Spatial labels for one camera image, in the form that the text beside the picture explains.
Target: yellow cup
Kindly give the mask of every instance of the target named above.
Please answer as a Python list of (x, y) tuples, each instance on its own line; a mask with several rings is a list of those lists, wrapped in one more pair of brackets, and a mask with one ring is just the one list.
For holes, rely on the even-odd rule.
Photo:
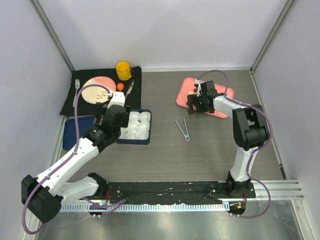
[(131, 78), (130, 64), (126, 61), (118, 62), (115, 65), (115, 71), (118, 75), (118, 78), (122, 81), (127, 81)]

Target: pink plate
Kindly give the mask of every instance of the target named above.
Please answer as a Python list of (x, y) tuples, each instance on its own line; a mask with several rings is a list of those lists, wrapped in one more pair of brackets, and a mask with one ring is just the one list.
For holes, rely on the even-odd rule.
[[(83, 86), (85, 87), (92, 84), (103, 85), (109, 89), (111, 93), (116, 90), (116, 83), (111, 78), (106, 76), (96, 76), (91, 78)], [(83, 99), (90, 104), (105, 103), (109, 100), (107, 91), (98, 86), (88, 87), (87, 89), (83, 90), (81, 95)]]
[[(194, 84), (195, 84), (195, 79), (191, 78), (191, 77), (187, 77), (183, 81), (181, 89), (180, 89), (179, 94), (178, 94), (178, 97), (176, 98), (176, 104), (178, 104), (181, 107), (188, 108), (188, 105), (187, 105), (188, 99), (187, 99), (187, 97), (188, 97), (188, 93), (189, 92), (193, 92), (194, 89), (196, 88)], [(217, 90), (218, 93), (224, 93), (225, 92), (225, 89), (226, 89), (225, 86), (221, 86), (221, 85), (217, 85), (217, 84), (215, 84), (214, 86), (215, 86), (215, 89)], [(229, 98), (233, 98), (234, 95), (235, 95), (235, 92), (234, 92), (233, 89), (228, 87), (228, 89), (226, 91), (226, 94), (228, 95)], [(225, 118), (228, 117), (228, 115), (226, 115), (226, 114), (224, 114), (223, 112), (220, 112), (220, 111), (214, 111), (214, 113), (206, 112), (206, 114), (209, 114), (209, 115), (212, 115), (212, 116), (215, 116), (215, 117), (218, 117), (218, 118), (222, 118), (222, 119), (225, 119)]]

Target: knife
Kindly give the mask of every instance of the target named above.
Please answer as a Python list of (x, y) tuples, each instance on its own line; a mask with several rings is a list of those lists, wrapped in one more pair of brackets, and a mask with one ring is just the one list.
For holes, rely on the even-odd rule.
[(134, 87), (134, 84), (135, 84), (135, 80), (132, 80), (132, 82), (131, 82), (131, 84), (130, 84), (130, 86), (129, 86), (129, 89), (128, 89), (128, 91), (127, 91), (126, 94), (125, 94), (125, 99), (127, 99), (128, 95), (131, 93), (132, 88)]

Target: black mounting plate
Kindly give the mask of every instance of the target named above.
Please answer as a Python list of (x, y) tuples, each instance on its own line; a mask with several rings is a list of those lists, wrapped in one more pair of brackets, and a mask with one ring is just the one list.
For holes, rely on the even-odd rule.
[[(244, 194), (230, 195), (227, 184), (218, 181), (109, 182), (108, 191), (112, 204), (126, 199), (125, 204), (133, 205), (205, 205), (244, 198)], [(247, 199), (256, 197), (252, 183), (245, 193)]]

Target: metal tongs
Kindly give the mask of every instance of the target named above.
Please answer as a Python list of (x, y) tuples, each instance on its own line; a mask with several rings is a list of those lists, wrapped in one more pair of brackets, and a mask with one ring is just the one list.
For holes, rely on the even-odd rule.
[(183, 134), (183, 136), (184, 136), (185, 140), (186, 140), (187, 142), (189, 142), (189, 141), (190, 141), (190, 137), (189, 137), (189, 133), (188, 133), (188, 128), (187, 128), (187, 124), (186, 124), (186, 119), (185, 119), (185, 118), (183, 118), (183, 121), (184, 121), (184, 125), (185, 125), (186, 134), (185, 134), (185, 133), (184, 133), (184, 131), (181, 129), (181, 127), (180, 127), (180, 125), (179, 125), (178, 121), (177, 121), (177, 120), (175, 120), (175, 122), (176, 122), (176, 124), (178, 125), (178, 127), (180, 128), (180, 130), (181, 130), (181, 132), (182, 132), (182, 134)]

